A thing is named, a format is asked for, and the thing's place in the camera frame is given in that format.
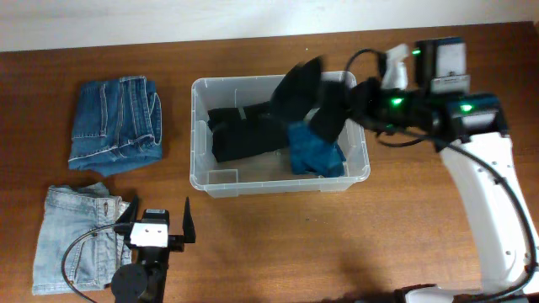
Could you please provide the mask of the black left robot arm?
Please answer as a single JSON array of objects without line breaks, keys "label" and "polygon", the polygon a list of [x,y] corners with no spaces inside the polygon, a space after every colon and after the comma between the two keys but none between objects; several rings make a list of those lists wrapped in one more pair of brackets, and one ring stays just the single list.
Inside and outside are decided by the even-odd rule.
[{"label": "black left robot arm", "polygon": [[124,237],[124,244],[136,253],[136,261],[116,270],[111,291],[116,302],[158,303],[164,297],[169,255],[196,242],[195,224],[189,199],[184,202],[181,235],[169,232],[167,210],[145,209],[138,220],[138,205],[135,197],[115,223],[115,233]]}]

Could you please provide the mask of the teal blue shirt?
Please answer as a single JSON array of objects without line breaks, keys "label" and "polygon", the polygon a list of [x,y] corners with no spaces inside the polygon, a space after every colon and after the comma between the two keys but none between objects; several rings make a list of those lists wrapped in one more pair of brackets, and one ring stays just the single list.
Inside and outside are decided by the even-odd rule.
[{"label": "teal blue shirt", "polygon": [[336,142],[326,142],[305,122],[288,125],[287,135],[294,174],[315,174],[324,178],[344,176],[346,158]]}]

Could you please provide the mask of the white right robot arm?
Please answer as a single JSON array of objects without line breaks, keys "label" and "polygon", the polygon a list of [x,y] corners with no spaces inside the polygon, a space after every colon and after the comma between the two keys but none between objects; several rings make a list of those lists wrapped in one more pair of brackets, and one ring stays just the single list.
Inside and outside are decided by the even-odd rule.
[{"label": "white right robot arm", "polygon": [[420,40],[376,53],[380,81],[351,89],[351,119],[375,133],[429,141],[462,198],[481,269],[478,289],[422,284],[397,302],[535,302],[538,233],[527,208],[500,101],[472,93],[459,37]]}]

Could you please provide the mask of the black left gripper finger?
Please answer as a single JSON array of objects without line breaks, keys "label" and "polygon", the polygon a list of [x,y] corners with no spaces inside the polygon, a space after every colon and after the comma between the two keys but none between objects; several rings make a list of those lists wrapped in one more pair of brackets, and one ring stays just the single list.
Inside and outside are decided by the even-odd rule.
[{"label": "black left gripper finger", "polygon": [[195,223],[190,211],[190,202],[189,197],[185,199],[184,202],[184,216],[182,222],[182,229],[184,233],[184,243],[195,243],[196,242],[196,231]]},{"label": "black left gripper finger", "polygon": [[127,224],[127,223],[135,222],[137,218],[137,213],[138,213],[139,201],[140,201],[139,197],[135,195],[133,197],[133,200],[129,203],[129,205],[125,209],[125,211],[116,220],[116,223]]}]

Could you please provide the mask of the black garment with tape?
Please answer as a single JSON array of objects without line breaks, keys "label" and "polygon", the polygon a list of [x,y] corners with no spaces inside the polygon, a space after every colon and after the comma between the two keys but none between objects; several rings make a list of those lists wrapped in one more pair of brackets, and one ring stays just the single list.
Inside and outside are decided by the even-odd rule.
[{"label": "black garment with tape", "polygon": [[317,109],[308,127],[322,140],[334,143],[349,117],[346,86],[344,82],[324,80],[322,72],[321,56],[295,65],[272,93],[270,113],[291,124],[304,120],[311,109]]}]

